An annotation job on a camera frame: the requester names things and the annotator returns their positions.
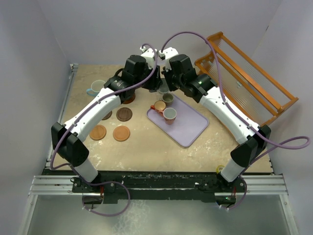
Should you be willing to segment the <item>grey blue cup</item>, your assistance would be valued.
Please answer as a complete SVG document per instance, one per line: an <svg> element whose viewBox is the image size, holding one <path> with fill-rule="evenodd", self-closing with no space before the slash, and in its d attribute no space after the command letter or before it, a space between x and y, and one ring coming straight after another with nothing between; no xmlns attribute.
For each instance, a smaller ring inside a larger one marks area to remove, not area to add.
<svg viewBox="0 0 313 235"><path fill-rule="evenodd" d="M168 85L167 85L166 83L163 83L163 84L159 87L159 89L157 90L157 92L163 95L163 94L169 93L170 91L169 91Z"/></svg>

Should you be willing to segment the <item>grey green cup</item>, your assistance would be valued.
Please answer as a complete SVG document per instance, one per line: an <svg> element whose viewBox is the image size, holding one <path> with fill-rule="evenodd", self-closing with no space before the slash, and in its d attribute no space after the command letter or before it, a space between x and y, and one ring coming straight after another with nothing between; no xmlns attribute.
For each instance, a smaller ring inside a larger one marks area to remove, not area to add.
<svg viewBox="0 0 313 235"><path fill-rule="evenodd" d="M171 93L166 93L162 96L162 101L166 104L166 106L171 106L174 101L174 96Z"/></svg>

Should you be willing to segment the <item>reddish wooden coaster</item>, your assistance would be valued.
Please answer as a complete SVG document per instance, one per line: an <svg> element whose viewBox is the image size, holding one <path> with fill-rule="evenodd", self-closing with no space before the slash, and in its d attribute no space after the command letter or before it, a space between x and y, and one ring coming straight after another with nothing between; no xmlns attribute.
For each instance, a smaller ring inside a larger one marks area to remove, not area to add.
<svg viewBox="0 0 313 235"><path fill-rule="evenodd" d="M133 94L133 96L132 96L131 98L125 100L125 101L123 102L123 104L130 104L130 103L132 103L134 100L135 100L135 94Z"/></svg>

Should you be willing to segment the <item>pink red cup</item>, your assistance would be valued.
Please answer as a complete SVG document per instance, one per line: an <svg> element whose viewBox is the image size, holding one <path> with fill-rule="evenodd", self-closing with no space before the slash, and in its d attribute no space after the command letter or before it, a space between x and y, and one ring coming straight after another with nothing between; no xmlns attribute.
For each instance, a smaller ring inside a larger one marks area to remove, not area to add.
<svg viewBox="0 0 313 235"><path fill-rule="evenodd" d="M162 115L167 125L172 125L177 117L177 112L174 108L165 108L159 110L158 113Z"/></svg>

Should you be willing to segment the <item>dark walnut coaster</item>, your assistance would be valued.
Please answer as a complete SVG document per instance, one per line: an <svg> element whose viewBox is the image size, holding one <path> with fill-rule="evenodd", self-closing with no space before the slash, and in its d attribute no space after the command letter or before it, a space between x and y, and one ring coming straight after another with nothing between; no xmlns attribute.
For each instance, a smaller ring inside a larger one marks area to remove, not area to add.
<svg viewBox="0 0 313 235"><path fill-rule="evenodd" d="M129 121L133 116L130 108L122 107L116 112L116 117L119 121Z"/></svg>
<svg viewBox="0 0 313 235"><path fill-rule="evenodd" d="M102 120L107 120L107 119L109 119L111 116L112 116L112 111L110 111L108 114L106 114L106 115L102 118Z"/></svg>

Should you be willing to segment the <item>large light blue cup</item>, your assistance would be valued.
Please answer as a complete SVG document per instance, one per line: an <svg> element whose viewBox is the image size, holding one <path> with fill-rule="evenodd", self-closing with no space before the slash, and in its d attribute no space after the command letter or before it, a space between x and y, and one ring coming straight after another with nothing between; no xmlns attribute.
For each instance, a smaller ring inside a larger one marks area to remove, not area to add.
<svg viewBox="0 0 313 235"><path fill-rule="evenodd" d="M86 89L86 93L90 96L96 97L102 88L104 88L105 81L96 80L94 81L89 89Z"/></svg>

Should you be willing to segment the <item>light orange wooden coaster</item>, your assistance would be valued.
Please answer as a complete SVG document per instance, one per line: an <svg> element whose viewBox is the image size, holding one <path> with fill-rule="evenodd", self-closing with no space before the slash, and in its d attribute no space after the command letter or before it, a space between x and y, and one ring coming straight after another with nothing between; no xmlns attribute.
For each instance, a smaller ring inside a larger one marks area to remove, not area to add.
<svg viewBox="0 0 313 235"><path fill-rule="evenodd" d="M127 126L118 126L113 131L113 138L116 141L126 141L130 137L130 130Z"/></svg>
<svg viewBox="0 0 313 235"><path fill-rule="evenodd" d="M107 130L103 125L96 125L89 134L89 137L94 141L99 141L106 136Z"/></svg>

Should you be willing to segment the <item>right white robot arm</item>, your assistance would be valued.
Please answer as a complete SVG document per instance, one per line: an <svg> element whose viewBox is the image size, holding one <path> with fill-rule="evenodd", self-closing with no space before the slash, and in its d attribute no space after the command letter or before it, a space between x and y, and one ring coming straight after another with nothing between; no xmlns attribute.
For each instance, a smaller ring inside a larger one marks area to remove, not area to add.
<svg viewBox="0 0 313 235"><path fill-rule="evenodd" d="M162 74L169 90L181 90L185 96L207 108L226 126L238 143L217 180L220 190L230 191L235 186L235 179L266 148L267 143L263 138L270 136L270 128L267 125L259 126L230 100L222 99L217 83L207 74L198 75L187 55L165 53L162 59L165 60Z"/></svg>

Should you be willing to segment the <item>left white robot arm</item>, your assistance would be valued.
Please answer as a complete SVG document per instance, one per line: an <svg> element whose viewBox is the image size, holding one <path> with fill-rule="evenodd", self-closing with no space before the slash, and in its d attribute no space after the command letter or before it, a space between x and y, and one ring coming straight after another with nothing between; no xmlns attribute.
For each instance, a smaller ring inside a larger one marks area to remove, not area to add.
<svg viewBox="0 0 313 235"><path fill-rule="evenodd" d="M53 155L59 154L67 165L84 178L83 185L90 191L99 190L100 174L88 159L89 151L84 145L91 130L110 111L133 97L137 88L156 90L160 86L157 53L147 51L130 56L124 68L119 69L103 85L99 94L73 118L51 127Z"/></svg>

